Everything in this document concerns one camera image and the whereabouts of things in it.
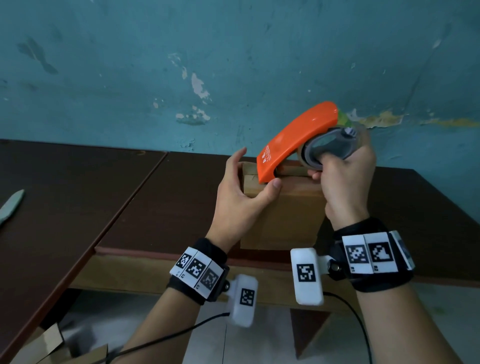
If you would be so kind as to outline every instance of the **left hand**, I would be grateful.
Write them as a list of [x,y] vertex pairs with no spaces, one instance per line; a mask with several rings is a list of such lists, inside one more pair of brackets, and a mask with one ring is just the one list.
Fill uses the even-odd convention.
[[247,148],[236,151],[227,160],[225,175],[218,186],[215,214],[206,238],[225,253],[239,241],[257,220],[261,211],[274,201],[282,187],[279,178],[271,180],[255,198],[249,198],[240,189],[238,177],[240,158]]

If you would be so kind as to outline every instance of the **wristband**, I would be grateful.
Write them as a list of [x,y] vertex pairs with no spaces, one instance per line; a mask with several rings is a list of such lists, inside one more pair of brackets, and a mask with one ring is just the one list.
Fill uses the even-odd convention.
[[199,305],[215,301],[223,291],[229,268],[227,254],[208,239],[188,247],[170,271],[167,287],[182,292]]
[[396,231],[368,218],[334,232],[330,255],[340,267],[334,279],[347,277],[360,292],[385,291],[413,278],[415,265]]

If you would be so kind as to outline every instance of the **floor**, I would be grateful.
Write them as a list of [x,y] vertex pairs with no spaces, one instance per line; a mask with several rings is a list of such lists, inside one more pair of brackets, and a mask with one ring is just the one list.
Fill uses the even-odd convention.
[[[415,285],[420,298],[465,364],[480,356],[480,289]],[[116,351],[157,301],[157,296],[84,291],[60,323],[72,354],[108,343]],[[225,311],[206,303],[198,322]],[[218,318],[197,328],[184,363],[296,363],[289,310],[259,306],[251,328],[226,325]],[[367,363],[361,329],[353,315],[336,315],[322,336],[307,348],[302,364]]]

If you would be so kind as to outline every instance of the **knife blade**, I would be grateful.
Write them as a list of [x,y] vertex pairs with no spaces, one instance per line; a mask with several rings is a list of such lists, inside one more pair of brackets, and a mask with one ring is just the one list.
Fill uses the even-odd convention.
[[13,214],[18,204],[22,200],[24,193],[25,190],[19,190],[15,192],[0,208],[0,225]]

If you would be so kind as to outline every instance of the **orange tape dispenser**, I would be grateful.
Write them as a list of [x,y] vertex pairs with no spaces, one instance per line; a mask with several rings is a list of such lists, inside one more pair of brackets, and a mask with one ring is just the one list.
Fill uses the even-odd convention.
[[276,168],[295,151],[300,163],[311,170],[323,169],[318,158],[324,152],[349,157],[359,144],[357,130],[337,122],[338,108],[330,101],[295,118],[257,156],[258,182],[275,178]]

